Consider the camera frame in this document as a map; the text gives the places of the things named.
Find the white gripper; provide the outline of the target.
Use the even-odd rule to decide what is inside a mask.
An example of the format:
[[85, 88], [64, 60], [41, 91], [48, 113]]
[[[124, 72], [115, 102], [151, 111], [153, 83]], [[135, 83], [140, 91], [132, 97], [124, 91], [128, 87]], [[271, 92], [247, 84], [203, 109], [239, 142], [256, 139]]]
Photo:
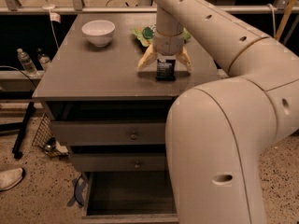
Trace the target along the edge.
[[184, 46], [184, 36], [179, 35], [162, 35], [158, 31], [155, 32], [153, 45], [150, 44], [144, 55], [137, 65], [138, 70], [142, 70], [157, 59], [157, 52], [163, 56], [176, 55], [177, 60], [182, 63], [187, 71], [192, 71], [192, 64], [189, 54]]

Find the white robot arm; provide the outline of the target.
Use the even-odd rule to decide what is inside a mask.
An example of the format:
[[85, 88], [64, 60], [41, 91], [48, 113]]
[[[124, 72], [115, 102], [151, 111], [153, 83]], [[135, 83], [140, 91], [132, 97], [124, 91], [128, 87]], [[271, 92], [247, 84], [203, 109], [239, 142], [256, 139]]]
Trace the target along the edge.
[[155, 51], [179, 53], [187, 29], [226, 73], [183, 92], [165, 127], [178, 224], [267, 224], [262, 153], [299, 128], [299, 58], [205, 0], [153, 0]]

